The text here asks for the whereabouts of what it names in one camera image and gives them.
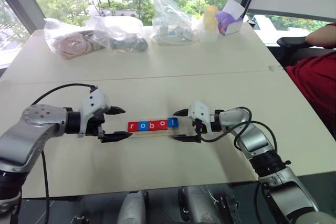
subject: purple object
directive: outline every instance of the purple object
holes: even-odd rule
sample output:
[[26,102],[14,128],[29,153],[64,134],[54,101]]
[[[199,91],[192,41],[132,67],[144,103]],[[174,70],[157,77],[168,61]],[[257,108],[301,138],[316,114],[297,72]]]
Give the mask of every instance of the purple object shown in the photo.
[[216,19],[218,21],[218,30],[221,34],[225,34],[227,27],[233,23],[233,22],[237,22],[237,21],[242,21],[243,19],[241,17],[239,17],[238,19],[234,19],[229,13],[226,12],[218,12],[216,14]]

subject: person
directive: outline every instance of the person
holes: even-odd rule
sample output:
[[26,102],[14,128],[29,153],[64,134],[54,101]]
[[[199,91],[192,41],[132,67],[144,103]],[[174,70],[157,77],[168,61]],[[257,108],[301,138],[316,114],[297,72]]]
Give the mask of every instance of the person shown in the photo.
[[[336,23],[312,32],[306,42],[336,48]],[[305,58],[286,71],[336,140],[336,51]]]

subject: person's arm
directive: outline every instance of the person's arm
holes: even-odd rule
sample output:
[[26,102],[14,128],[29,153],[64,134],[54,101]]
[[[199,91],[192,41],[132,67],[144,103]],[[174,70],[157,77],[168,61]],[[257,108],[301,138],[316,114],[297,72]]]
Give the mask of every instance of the person's arm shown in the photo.
[[306,42],[317,47],[336,47],[336,24],[324,26],[306,37]]

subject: red shirt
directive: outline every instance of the red shirt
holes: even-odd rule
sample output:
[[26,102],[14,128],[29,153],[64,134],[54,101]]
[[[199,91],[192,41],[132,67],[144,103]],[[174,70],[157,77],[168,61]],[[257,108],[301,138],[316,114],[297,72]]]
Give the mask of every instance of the red shirt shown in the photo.
[[286,71],[335,137],[336,52],[306,58],[295,66],[287,67]]

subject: clear plastic bag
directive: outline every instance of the clear plastic bag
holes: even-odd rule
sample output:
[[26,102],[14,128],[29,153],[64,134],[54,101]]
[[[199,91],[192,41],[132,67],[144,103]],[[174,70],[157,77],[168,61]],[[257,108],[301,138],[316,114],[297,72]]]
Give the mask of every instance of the clear plastic bag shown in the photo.
[[199,20],[183,12],[173,0],[153,1],[153,42],[160,45],[189,45],[199,39]]
[[96,42],[117,51],[146,51],[142,21],[129,16],[93,17],[87,25],[94,27]]
[[96,42],[96,36],[90,27],[80,27],[46,18],[44,34],[50,50],[65,59],[85,55],[103,48]]

